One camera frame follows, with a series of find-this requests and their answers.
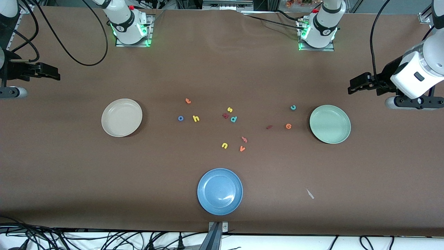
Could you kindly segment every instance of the plate rim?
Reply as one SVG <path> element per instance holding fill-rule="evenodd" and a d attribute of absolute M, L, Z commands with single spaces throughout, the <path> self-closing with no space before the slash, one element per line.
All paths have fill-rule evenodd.
<path fill-rule="evenodd" d="M 208 174 L 208 173 L 210 173 L 211 171 L 217 171 L 217 170 L 222 170 L 222 171 L 227 171 L 227 172 L 229 172 L 229 173 L 231 173 L 231 174 L 233 174 L 237 179 L 238 179 L 238 181 L 239 181 L 239 185 L 240 185 L 240 189 L 239 189 L 239 191 L 240 191 L 240 198 L 239 198 L 239 202 L 237 203 L 237 205 L 230 211 L 230 212 L 228 212 L 228 213 L 213 213 L 213 212 L 210 212 L 210 211 L 208 211 L 204 206 L 202 206 L 202 202 L 201 202 L 201 199 L 205 199 L 205 197 L 203 196 L 203 192 L 202 192 L 202 197 L 201 197 L 201 195 L 199 194 L 200 192 L 199 192 L 199 187 L 201 186 L 201 184 L 203 185 L 203 179 L 204 179 L 204 177 Z M 200 204 L 200 206 L 205 210 L 205 211 L 207 211 L 208 213 L 210 213 L 210 214 L 212 214 L 212 215 L 217 215 L 217 216 L 223 216 L 223 215 L 227 215 L 227 214 L 230 214 L 230 213 L 232 213 L 232 212 L 234 212 L 238 207 L 239 207 L 239 205 L 241 204 L 241 202 L 242 202 L 242 198 L 243 198 L 243 194 L 244 194 L 244 188 L 243 188 L 243 185 L 242 185 L 242 181 L 241 181 L 241 179 L 239 178 L 239 176 L 234 172 L 234 171 L 231 171 L 230 169 L 226 169 L 226 168 L 215 168 L 215 169 L 210 169 L 210 170 L 208 170 L 204 175 L 202 175 L 202 177 L 200 178 L 200 180 L 199 180 L 199 183 L 198 183 L 198 186 L 197 186 L 197 196 L 198 196 L 198 201 L 199 201 L 199 204 Z"/>
<path fill-rule="evenodd" d="M 131 131 L 130 133 L 127 133 L 127 134 L 124 134 L 124 135 L 114 135 L 114 134 L 111 134 L 109 131 L 107 131 L 107 130 L 105 129 L 105 126 L 103 125 L 105 115 L 108 114 L 108 112 L 107 112 L 107 113 L 105 113 L 105 112 L 106 112 L 107 110 L 109 110 L 110 107 L 111 107 L 112 105 L 115 105 L 115 103 L 118 102 L 118 101 L 126 101 L 126 102 L 128 102 L 128 103 L 135 104 L 135 106 L 137 106 L 138 110 L 140 111 L 140 120 L 137 122 L 138 124 L 137 124 L 136 128 L 135 128 L 133 131 Z M 132 100 L 132 99 L 129 99 L 129 98 L 121 98 L 121 99 L 117 99 L 117 100 L 112 101 L 112 102 L 111 102 L 110 104 L 108 104 L 108 106 L 103 110 L 103 112 L 102 112 L 102 118 L 101 118 L 102 129 L 103 129 L 107 134 L 109 134 L 109 135 L 111 135 L 111 136 L 113 136 L 113 137 L 125 137 L 125 136 L 129 136 L 130 134 L 134 133 L 134 132 L 140 127 L 140 124 L 142 123 L 142 119 L 143 119 L 143 111 L 142 111 L 142 107 L 140 107 L 139 103 L 137 103 L 136 101 L 134 101 L 134 100 Z"/>
<path fill-rule="evenodd" d="M 350 129 L 348 130 L 347 136 L 345 136 L 344 139 L 341 140 L 341 141 L 339 141 L 339 142 L 328 142 L 328 141 L 322 140 L 322 139 L 319 138 L 319 136 L 313 131 L 313 128 L 312 128 L 312 118 L 313 118 L 313 114 L 316 112 L 316 110 L 318 110 L 318 109 L 320 109 L 320 108 L 326 108 L 326 107 L 334 107 L 334 108 L 337 108 L 337 109 L 340 110 L 340 111 L 345 115 L 345 117 L 347 118 L 348 125 L 349 125 Z M 347 113 L 346 113 L 344 110 L 342 110 L 341 108 L 339 108 L 339 107 L 337 107 L 337 106 L 334 106 L 334 105 L 325 104 L 325 105 L 321 105 L 321 106 L 315 108 L 315 109 L 311 112 L 311 114 L 310 114 L 310 130 L 311 130 L 311 132 L 314 134 L 314 136 L 316 136 L 316 138 L 317 138 L 318 140 L 320 140 L 320 141 L 322 141 L 322 142 L 324 142 L 324 143 L 327 143 L 327 144 L 339 144 L 339 143 L 344 142 L 345 140 L 347 140 L 347 138 L 350 136 L 350 133 L 351 133 L 351 131 L 352 131 L 352 123 L 351 123 L 351 121 L 350 121 L 349 116 L 347 115 Z"/>

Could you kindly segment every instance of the green plate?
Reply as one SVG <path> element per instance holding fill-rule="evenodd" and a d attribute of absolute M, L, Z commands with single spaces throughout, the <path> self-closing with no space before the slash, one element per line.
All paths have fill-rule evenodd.
<path fill-rule="evenodd" d="M 349 137 L 352 125 L 342 109 L 333 105 L 323 105 L 311 113 L 310 128 L 319 140 L 337 144 Z"/>

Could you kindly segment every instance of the tabletop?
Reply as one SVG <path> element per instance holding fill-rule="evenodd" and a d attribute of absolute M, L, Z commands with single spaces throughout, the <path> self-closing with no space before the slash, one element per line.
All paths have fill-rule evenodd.
<path fill-rule="evenodd" d="M 103 33 L 87 8 L 44 11 L 73 56 L 100 59 Z M 107 28 L 107 57 L 84 67 L 36 11 L 40 61 L 58 67 L 61 81 L 9 81 L 29 94 L 0 104 L 2 213 L 57 227 L 205 231 L 208 221 L 229 221 L 239 233 L 444 233 L 443 111 L 389 110 L 389 95 L 347 93 L 350 79 L 371 71 L 374 15 L 344 15 L 335 51 L 311 52 L 298 51 L 292 28 L 235 11 L 157 14 L 151 47 L 115 47 Z M 260 16 L 292 24 L 276 13 Z M 378 71 L 427 30 L 416 16 L 382 15 Z M 33 33 L 30 16 L 19 31 Z M 34 56 L 29 46 L 19 54 Z M 115 138 L 101 115 L 120 98 L 138 102 L 143 120 L 132 135 Z M 310 131 L 311 112 L 325 104 L 351 120 L 340 144 Z M 222 116 L 228 107 L 235 123 Z M 214 168 L 234 171 L 243 184 L 240 206 L 226 216 L 197 200 L 199 179 Z"/>

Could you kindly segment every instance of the plate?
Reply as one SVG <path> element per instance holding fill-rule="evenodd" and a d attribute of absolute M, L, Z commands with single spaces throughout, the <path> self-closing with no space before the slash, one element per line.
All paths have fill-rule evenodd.
<path fill-rule="evenodd" d="M 110 103 L 102 114 L 102 127 L 109 135 L 124 137 L 132 134 L 142 122 L 142 109 L 131 99 Z"/>
<path fill-rule="evenodd" d="M 319 140 L 337 144 L 349 137 L 352 125 L 342 109 L 333 105 L 323 105 L 311 113 L 310 128 Z"/>
<path fill-rule="evenodd" d="M 197 187 L 200 205 L 210 214 L 226 215 L 239 206 L 243 188 L 239 177 L 228 169 L 212 169 Z"/>

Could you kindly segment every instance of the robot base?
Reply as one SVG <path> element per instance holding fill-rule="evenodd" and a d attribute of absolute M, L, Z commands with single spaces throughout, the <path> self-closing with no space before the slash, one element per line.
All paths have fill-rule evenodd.
<path fill-rule="evenodd" d="M 299 18 L 299 20 L 296 21 L 296 26 L 306 28 L 307 23 L 308 23 L 308 16 L 305 16 L 304 18 Z M 308 43 L 301 38 L 303 32 L 305 32 L 305 30 L 303 30 L 303 29 L 297 30 L 297 40 L 299 42 L 299 50 L 334 51 L 333 41 L 331 41 L 329 43 L 329 45 L 327 45 L 323 48 L 315 48 L 315 47 L 308 45 Z"/>
<path fill-rule="evenodd" d="M 115 41 L 116 47 L 137 47 L 137 48 L 150 47 L 151 40 L 153 39 L 154 20 L 155 20 L 155 15 L 147 14 L 148 26 L 145 27 L 147 29 L 147 35 L 143 37 L 139 42 L 135 44 L 124 44 L 121 41 L 119 41 L 119 39 L 116 39 Z"/>

